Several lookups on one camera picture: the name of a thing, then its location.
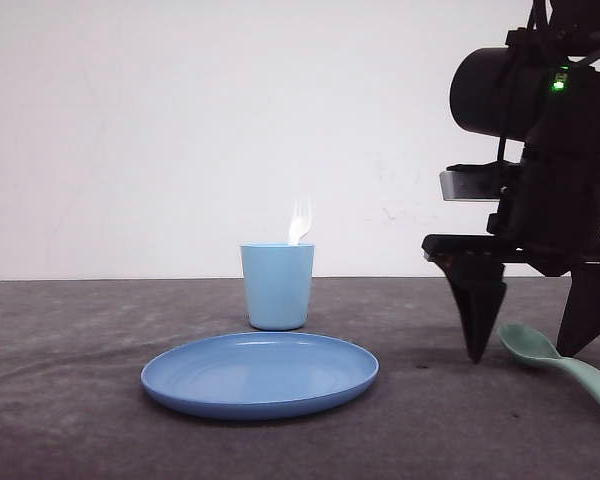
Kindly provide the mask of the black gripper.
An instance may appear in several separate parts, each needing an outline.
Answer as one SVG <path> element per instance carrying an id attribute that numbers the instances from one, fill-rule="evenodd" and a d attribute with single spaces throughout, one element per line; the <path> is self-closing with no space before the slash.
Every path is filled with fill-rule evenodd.
<path id="1" fill-rule="evenodd" d="M 502 180 L 488 233 L 429 234 L 425 257 L 447 277 L 474 363 L 482 359 L 506 293 L 504 264 L 528 264 L 545 276 L 573 270 L 557 350 L 574 356 L 600 335 L 600 267 L 576 269 L 600 264 L 600 154 L 527 146 Z"/>

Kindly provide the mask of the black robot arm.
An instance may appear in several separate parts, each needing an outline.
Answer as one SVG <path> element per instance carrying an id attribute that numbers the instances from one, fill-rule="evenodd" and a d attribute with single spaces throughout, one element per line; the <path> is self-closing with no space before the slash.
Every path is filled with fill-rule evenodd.
<path id="1" fill-rule="evenodd" d="M 479 362 L 503 302 L 504 268 L 569 275 L 557 337 L 572 356 L 600 335 L 600 1 L 536 1 L 502 48 L 458 67 L 450 109 L 464 130 L 523 145 L 517 162 L 456 164 L 447 201 L 494 201 L 482 235 L 430 234 L 426 258 L 445 274 L 469 358 Z"/>

